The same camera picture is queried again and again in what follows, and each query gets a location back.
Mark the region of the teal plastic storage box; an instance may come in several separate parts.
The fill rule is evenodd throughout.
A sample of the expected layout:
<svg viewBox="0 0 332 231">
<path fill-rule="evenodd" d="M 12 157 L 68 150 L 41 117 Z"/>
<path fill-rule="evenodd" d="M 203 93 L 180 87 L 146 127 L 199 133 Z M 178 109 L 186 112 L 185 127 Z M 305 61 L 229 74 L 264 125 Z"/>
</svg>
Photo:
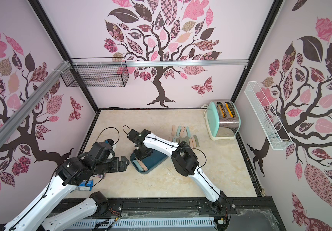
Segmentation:
<svg viewBox="0 0 332 231">
<path fill-rule="evenodd" d="M 167 155 L 153 150 L 150 157 L 147 157 L 147 158 L 141 160 L 145 164 L 145 166 L 148 168 L 148 171 L 146 171 L 146 172 L 140 172 L 138 170 L 138 168 L 135 166 L 135 164 L 133 163 L 133 161 L 136 159 L 134 152 L 130 155 L 130 162 L 137 172 L 139 172 L 141 174 L 148 174 L 153 169 L 155 169 L 157 166 L 159 166 L 161 163 L 163 163 L 167 158 L 168 158 Z"/>
</svg>

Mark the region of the green fruit knife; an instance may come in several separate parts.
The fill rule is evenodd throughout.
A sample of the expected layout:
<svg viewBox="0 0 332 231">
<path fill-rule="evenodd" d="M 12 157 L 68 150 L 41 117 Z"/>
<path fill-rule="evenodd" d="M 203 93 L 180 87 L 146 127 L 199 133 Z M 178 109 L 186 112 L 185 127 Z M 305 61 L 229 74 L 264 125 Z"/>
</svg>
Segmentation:
<svg viewBox="0 0 332 231">
<path fill-rule="evenodd" d="M 182 126 L 178 126 L 176 135 L 179 137 L 181 135 Z"/>
<path fill-rule="evenodd" d="M 190 131 L 189 127 L 186 127 L 186 132 L 187 132 L 187 137 L 190 139 L 192 136 L 191 136 L 191 131 Z"/>
</svg>

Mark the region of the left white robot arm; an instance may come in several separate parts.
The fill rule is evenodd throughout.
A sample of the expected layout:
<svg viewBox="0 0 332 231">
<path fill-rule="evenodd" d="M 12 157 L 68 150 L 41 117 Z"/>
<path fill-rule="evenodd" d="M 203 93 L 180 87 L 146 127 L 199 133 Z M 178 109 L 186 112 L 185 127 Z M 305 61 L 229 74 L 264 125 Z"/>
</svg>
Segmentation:
<svg viewBox="0 0 332 231">
<path fill-rule="evenodd" d="M 94 165 L 80 158 L 66 160 L 45 189 L 21 213 L 10 222 L 0 224 L 0 231 L 63 231 L 86 217 L 105 215 L 110 210 L 109 201 L 102 193 L 95 192 L 78 205 L 48 218 L 70 192 L 96 174 Z"/>
</svg>

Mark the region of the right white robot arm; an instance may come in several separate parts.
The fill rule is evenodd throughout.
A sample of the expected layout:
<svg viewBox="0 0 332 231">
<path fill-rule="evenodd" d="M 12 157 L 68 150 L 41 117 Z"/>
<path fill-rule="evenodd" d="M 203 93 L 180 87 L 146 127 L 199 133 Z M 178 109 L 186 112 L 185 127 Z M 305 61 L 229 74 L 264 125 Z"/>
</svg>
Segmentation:
<svg viewBox="0 0 332 231">
<path fill-rule="evenodd" d="M 227 196 L 216 187 L 202 170 L 193 148 L 185 141 L 180 143 L 165 140 L 148 130 L 137 132 L 131 130 L 127 138 L 134 143 L 134 154 L 139 160 L 150 157 L 154 152 L 160 152 L 171 158 L 175 170 L 184 177 L 190 177 L 201 188 L 206 199 L 222 211 L 226 208 Z"/>
</svg>

